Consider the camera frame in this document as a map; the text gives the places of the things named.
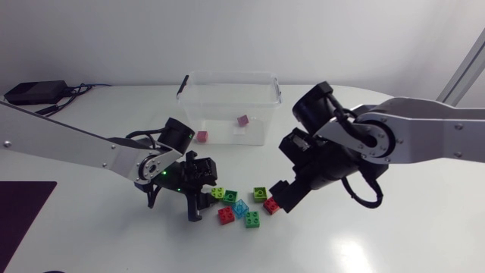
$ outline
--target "blue block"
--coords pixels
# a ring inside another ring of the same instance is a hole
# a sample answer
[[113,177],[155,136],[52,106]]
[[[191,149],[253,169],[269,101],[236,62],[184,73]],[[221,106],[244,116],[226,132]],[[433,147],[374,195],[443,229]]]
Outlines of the blue block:
[[244,203],[242,199],[239,199],[232,206],[234,215],[236,218],[241,218],[249,211],[249,207]]

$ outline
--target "green block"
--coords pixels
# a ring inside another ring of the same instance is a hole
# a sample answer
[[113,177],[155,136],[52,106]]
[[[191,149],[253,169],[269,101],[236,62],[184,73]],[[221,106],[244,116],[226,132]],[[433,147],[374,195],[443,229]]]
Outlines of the green block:
[[232,205],[236,202],[237,192],[232,190],[226,190],[222,202],[226,205]]
[[259,213],[247,212],[246,213],[246,228],[259,228]]
[[266,188],[265,187],[256,187],[255,188],[255,202],[264,202],[268,196],[266,195]]
[[211,195],[215,197],[216,199],[223,199],[224,198],[224,188],[212,188],[211,190]]

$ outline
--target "red cube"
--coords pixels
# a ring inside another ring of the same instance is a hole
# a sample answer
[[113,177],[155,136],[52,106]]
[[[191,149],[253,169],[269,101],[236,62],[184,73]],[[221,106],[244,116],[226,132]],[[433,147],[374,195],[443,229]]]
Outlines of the red cube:
[[249,123],[249,119],[247,115],[243,115],[242,117],[237,118],[237,123],[239,123],[240,127],[244,127]]
[[263,206],[271,215],[273,215],[275,212],[277,212],[280,209],[278,204],[276,204],[276,202],[274,201],[273,197],[264,201]]
[[227,224],[234,221],[234,212],[231,207],[225,207],[223,209],[219,209],[219,220],[221,220],[221,224]]
[[207,131],[199,131],[197,132],[197,141],[199,141],[200,143],[206,143],[207,142],[207,138],[208,138],[208,133]]

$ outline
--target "black power adapter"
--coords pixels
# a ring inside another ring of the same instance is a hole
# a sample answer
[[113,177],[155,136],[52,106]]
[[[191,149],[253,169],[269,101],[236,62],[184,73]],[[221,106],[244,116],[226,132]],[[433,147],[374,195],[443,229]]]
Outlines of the black power adapter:
[[64,97],[66,88],[63,80],[20,83],[4,97],[13,105],[55,104]]

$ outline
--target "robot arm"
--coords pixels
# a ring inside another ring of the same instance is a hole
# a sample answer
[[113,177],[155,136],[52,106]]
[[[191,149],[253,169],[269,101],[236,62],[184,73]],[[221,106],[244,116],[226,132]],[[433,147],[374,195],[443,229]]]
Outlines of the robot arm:
[[[186,196],[190,221],[202,219],[199,210],[217,202],[210,193],[201,193],[204,184],[216,185],[214,161],[195,159],[197,154],[191,151],[185,162],[176,162],[194,132],[173,118],[160,130],[129,134],[127,137],[149,137],[132,140],[105,139],[3,102],[0,116],[3,149],[111,170],[134,181],[147,194],[150,208],[162,187]],[[160,134],[157,141],[151,136],[155,133]]]
[[[382,203],[378,177],[388,164],[456,158],[485,162],[485,109],[457,109],[440,102],[395,98],[380,105],[344,109],[327,82],[315,86],[294,106],[293,114],[307,133],[295,128],[283,138],[281,151],[293,162],[295,181],[279,181],[271,189],[286,212],[311,190],[336,180],[361,205]],[[361,172],[376,201],[359,198],[347,176]]]

